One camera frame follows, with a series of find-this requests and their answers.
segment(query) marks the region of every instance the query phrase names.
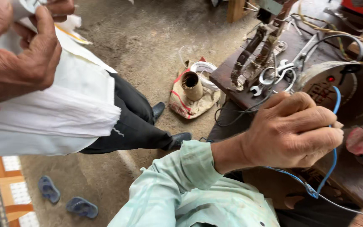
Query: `burlap sack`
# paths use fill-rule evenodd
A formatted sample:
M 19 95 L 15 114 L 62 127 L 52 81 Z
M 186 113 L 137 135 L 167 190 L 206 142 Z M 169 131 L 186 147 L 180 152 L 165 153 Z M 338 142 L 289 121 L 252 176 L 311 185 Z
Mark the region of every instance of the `burlap sack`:
M 221 97 L 221 91 L 214 91 L 208 88 L 203 87 L 203 97 L 198 101 L 191 101 L 184 93 L 184 90 L 181 86 L 182 82 L 180 80 L 183 73 L 189 71 L 189 69 L 179 70 L 179 76 L 173 82 L 173 90 L 170 94 L 169 106 L 176 113 L 180 114 L 187 119 L 193 119 L 205 111 L 209 110 Z

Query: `concrete floor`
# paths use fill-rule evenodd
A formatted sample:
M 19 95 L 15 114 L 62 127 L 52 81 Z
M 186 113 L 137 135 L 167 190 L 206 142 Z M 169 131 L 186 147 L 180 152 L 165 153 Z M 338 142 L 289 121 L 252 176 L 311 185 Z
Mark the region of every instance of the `concrete floor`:
M 79 32 L 93 45 L 94 54 L 137 87 L 151 105 L 167 103 L 176 71 L 184 59 L 204 56 L 219 65 L 242 43 L 257 20 L 248 15 L 237 23 L 226 22 L 227 3 L 213 8 L 210 0 L 78 0 L 76 14 L 83 19 Z M 194 139 L 207 137 L 214 125 L 216 106 L 197 119 L 184 119 L 169 108 L 157 127 L 173 134 L 191 132 Z M 104 227 L 128 200 L 128 188 L 139 174 L 163 151 L 138 149 L 88 156 L 23 156 L 23 173 L 28 182 L 34 209 L 42 227 Z M 37 181 L 49 175 L 61 191 L 61 200 L 52 205 L 41 198 Z M 81 196 L 99 207 L 94 220 L 65 211 L 65 203 Z

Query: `bundle of white wire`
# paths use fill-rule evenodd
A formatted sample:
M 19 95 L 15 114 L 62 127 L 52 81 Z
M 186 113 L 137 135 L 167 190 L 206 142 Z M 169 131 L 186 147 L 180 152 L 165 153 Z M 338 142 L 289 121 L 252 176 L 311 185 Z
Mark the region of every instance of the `bundle of white wire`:
M 216 69 L 217 69 L 217 67 L 214 64 L 211 64 L 211 63 L 205 62 L 205 61 L 196 62 L 190 67 L 190 71 L 195 72 L 195 73 L 200 72 L 200 71 L 212 73 Z M 204 87 L 206 87 L 210 90 L 219 90 L 219 88 L 213 82 L 207 80 L 201 74 L 198 74 L 198 76 Z

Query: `red led indicator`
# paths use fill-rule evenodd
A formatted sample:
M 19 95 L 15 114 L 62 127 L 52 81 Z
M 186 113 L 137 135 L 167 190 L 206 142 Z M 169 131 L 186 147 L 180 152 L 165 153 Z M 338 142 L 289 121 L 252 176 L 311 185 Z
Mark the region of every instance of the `red led indicator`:
M 334 78 L 334 76 L 329 76 L 329 77 L 327 77 L 327 82 L 334 82 L 335 81 L 335 78 Z

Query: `man's right hand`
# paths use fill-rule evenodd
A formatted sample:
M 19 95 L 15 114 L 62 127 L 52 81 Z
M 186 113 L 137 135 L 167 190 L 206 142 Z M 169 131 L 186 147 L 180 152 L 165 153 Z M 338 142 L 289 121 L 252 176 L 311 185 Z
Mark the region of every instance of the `man's right hand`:
M 54 73 L 61 55 L 53 18 L 46 7 L 36 10 L 38 34 L 15 24 L 23 37 L 23 52 L 15 55 L 0 49 L 0 102 L 53 84 Z M 7 0 L 0 0 L 0 36 L 13 25 L 13 9 Z
M 248 131 L 211 144 L 215 169 L 225 174 L 254 166 L 312 166 L 342 143 L 342 124 L 336 120 L 304 92 L 276 94 L 261 106 Z

